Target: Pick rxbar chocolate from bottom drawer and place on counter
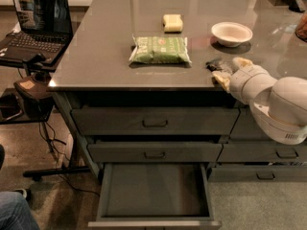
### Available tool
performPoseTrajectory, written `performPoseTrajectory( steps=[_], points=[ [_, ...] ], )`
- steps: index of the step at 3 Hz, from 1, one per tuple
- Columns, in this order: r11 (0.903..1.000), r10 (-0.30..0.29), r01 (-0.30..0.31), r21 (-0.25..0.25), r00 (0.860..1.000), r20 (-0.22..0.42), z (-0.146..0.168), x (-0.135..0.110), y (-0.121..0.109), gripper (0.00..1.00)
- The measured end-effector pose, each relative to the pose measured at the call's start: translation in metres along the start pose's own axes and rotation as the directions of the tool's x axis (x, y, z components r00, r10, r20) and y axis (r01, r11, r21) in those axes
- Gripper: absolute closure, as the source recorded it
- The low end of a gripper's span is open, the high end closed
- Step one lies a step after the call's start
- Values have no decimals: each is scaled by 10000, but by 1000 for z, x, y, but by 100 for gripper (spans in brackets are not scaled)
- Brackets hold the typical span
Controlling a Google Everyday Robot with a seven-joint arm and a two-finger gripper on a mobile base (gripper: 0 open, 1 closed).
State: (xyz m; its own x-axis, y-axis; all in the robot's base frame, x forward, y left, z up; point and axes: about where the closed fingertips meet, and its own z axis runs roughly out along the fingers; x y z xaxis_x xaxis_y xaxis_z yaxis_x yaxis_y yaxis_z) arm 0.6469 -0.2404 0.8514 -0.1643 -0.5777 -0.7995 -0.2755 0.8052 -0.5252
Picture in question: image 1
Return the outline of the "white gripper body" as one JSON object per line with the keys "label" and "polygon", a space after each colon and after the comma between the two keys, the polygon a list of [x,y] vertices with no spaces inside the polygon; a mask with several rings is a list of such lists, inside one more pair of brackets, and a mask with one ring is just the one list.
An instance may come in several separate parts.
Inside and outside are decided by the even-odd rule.
{"label": "white gripper body", "polygon": [[229,92],[243,104],[249,104],[260,92],[277,82],[267,70],[250,65],[236,71],[230,77]]}

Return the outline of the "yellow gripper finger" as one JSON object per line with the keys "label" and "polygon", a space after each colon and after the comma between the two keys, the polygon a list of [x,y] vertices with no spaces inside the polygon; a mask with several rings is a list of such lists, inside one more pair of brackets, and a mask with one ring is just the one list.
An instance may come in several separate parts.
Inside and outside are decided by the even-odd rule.
{"label": "yellow gripper finger", "polygon": [[247,58],[243,58],[243,57],[235,57],[232,60],[232,69],[234,72],[238,71],[239,69],[243,68],[243,67],[247,67],[252,65],[253,62]]}
{"label": "yellow gripper finger", "polygon": [[229,93],[231,74],[227,72],[213,71],[212,75],[214,76],[215,80],[222,86],[224,91]]}

